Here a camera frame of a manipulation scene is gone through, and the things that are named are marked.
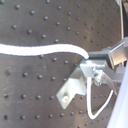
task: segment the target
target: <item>white wire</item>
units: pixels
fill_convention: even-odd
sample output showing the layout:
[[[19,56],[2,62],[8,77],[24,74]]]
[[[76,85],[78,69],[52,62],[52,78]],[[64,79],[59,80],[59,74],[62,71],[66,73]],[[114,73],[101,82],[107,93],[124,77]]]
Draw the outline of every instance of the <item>white wire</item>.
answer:
[[[89,58],[88,53],[83,48],[71,44],[53,44],[53,45],[32,46],[32,47],[0,44],[0,53],[7,55],[37,56],[37,55],[45,55],[45,54],[51,54],[57,52],[76,53],[83,56],[85,59]]]
[[[71,44],[54,44],[54,45],[46,45],[46,46],[32,46],[32,47],[0,44],[0,53],[7,55],[37,56],[37,55],[45,55],[45,54],[51,54],[57,52],[76,53],[83,56],[85,59],[89,58],[88,53],[84,49]],[[103,104],[103,106],[97,111],[95,115],[93,115],[91,111],[91,84],[92,84],[91,82],[92,82],[91,77],[88,77],[87,78],[87,110],[89,117],[91,119],[95,119],[109,103],[113,94],[113,90],[111,90],[109,97],[106,100],[106,102]]]
[[[107,106],[107,104],[109,103],[112,94],[113,94],[113,90],[110,91],[110,94],[108,96],[108,99],[106,100],[106,102],[102,105],[102,107],[97,111],[97,113],[95,113],[94,115],[92,114],[92,110],[91,110],[91,85],[92,85],[92,78],[91,77],[87,77],[87,111],[88,111],[88,116],[93,120],[95,119],[102,111],[103,109]]]

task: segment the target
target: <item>metal plate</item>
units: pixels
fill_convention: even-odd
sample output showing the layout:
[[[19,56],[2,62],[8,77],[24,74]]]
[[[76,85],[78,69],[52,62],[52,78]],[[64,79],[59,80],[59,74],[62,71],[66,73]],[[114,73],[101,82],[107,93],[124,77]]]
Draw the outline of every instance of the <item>metal plate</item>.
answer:
[[[70,43],[101,50],[121,38],[119,6],[114,0],[0,0],[0,43],[40,46]],[[76,95],[66,110],[55,97],[81,57],[57,53],[40,57],[0,55],[1,128],[105,128],[116,97],[92,122],[86,97]],[[92,109],[109,87],[92,88]]]

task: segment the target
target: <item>gray surface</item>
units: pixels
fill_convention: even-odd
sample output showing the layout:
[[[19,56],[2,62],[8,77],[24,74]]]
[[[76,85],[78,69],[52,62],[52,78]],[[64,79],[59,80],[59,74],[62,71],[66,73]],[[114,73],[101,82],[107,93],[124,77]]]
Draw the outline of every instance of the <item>gray surface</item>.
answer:
[[[87,51],[101,50],[120,40],[119,14],[115,0],[51,0],[49,3],[5,0],[0,4],[0,43],[37,46],[56,41],[75,44]],[[77,95],[66,110],[55,97],[63,79],[68,78],[74,64],[80,60],[80,56],[70,53],[46,55],[42,59],[0,55],[0,128],[105,128],[115,96],[94,123],[86,113],[86,97],[81,99]],[[93,110],[104,103],[108,93],[107,86],[92,87]],[[26,95],[25,99],[21,98],[22,94]]]

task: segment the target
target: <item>raised dot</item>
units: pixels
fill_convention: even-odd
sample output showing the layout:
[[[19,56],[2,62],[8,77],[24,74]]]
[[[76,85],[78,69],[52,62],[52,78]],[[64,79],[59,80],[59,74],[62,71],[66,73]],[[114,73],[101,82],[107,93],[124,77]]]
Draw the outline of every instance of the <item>raised dot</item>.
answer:
[[[82,114],[82,111],[79,111],[79,114]]]
[[[21,95],[21,98],[22,98],[22,99],[25,99],[26,97],[27,97],[27,96],[26,96],[25,94],[22,94],[22,95]]]
[[[70,16],[72,13],[71,12],[68,12],[68,15]]]
[[[87,10],[85,9],[85,13],[87,13]]]
[[[84,39],[87,39],[87,37],[86,37],[86,36],[84,36]]]
[[[66,60],[66,61],[64,61],[64,64],[68,64],[68,61]]]
[[[76,20],[77,20],[77,21],[79,21],[79,20],[80,20],[80,18],[79,18],[79,17],[77,17],[77,18],[76,18]]]
[[[0,0],[0,4],[4,4],[5,3],[5,0]]]
[[[44,20],[45,20],[45,21],[48,20],[48,16],[45,16],[45,17],[44,17]]]
[[[31,15],[34,15],[34,13],[35,13],[35,11],[30,11],[30,14],[31,14]]]
[[[35,118],[36,118],[36,119],[39,119],[39,118],[40,118],[40,115],[36,115]]]
[[[76,35],[79,35],[79,32],[76,32]]]
[[[24,72],[23,73],[23,77],[27,77],[28,76],[28,73],[27,72]]]
[[[54,96],[51,96],[51,97],[50,97],[50,100],[53,100],[53,99],[54,99]]]
[[[4,97],[7,99],[7,98],[9,98],[9,94],[4,94]]]
[[[92,124],[94,124],[94,121],[92,121]]]
[[[32,33],[32,30],[28,30],[27,33],[28,35],[30,35]]]
[[[84,22],[85,25],[87,25],[87,22]]]
[[[85,126],[88,126],[88,123],[85,123]]]
[[[24,115],[20,116],[21,120],[24,120],[26,117]]]
[[[81,127],[81,125],[78,125],[78,128],[80,128]]]
[[[60,116],[63,117],[64,116],[64,113],[61,113]]]
[[[37,100],[41,99],[41,96],[40,95],[36,96],[36,99]]]
[[[37,78],[40,80],[40,79],[43,78],[43,76],[42,75],[38,75]]]
[[[77,66],[78,64],[74,64],[74,66]]]
[[[5,74],[6,74],[7,76],[9,76],[9,75],[11,74],[11,70],[10,70],[10,69],[7,69],[6,72],[5,72]]]
[[[39,58],[40,58],[40,59],[44,58],[44,55],[40,55]]]
[[[57,22],[56,22],[56,25],[59,26],[59,25],[60,25],[60,22],[57,21]]]
[[[70,115],[71,115],[71,116],[74,115],[74,112],[71,112]]]
[[[51,80],[54,81],[56,79],[56,77],[52,77]]]
[[[56,58],[56,57],[54,57],[52,60],[55,62],[55,61],[57,61],[57,58]]]
[[[79,8],[80,7],[80,4],[77,4],[77,7]]]
[[[70,30],[70,27],[67,27],[67,30],[69,31]]]
[[[20,8],[20,5],[16,5],[16,6],[15,6],[15,9],[16,9],[16,10],[19,10],[19,8]]]
[[[81,96],[81,97],[80,97],[80,99],[83,99],[83,98],[84,98],[84,96]]]
[[[46,38],[46,35],[42,35],[41,37],[42,37],[42,39],[44,39],[44,38]]]
[[[64,78],[64,79],[63,79],[63,81],[64,81],[64,82],[66,82],[66,81],[67,81],[67,79],[66,79],[66,78]]]
[[[59,40],[58,40],[58,39],[55,39],[55,40],[54,40],[54,43],[58,43],[58,42],[59,42]]]
[[[4,115],[5,120],[8,120],[8,118],[9,118],[8,115]]]
[[[15,30],[17,28],[17,25],[12,25],[12,28]]]
[[[93,40],[91,39],[91,43],[93,43]]]
[[[45,0],[45,3],[46,3],[46,4],[49,4],[49,3],[50,3],[50,0]]]
[[[50,114],[50,115],[49,115],[49,118],[52,118],[52,117],[53,117],[53,115],[52,115],[52,114]]]
[[[61,9],[61,6],[58,6],[57,9],[60,10]]]

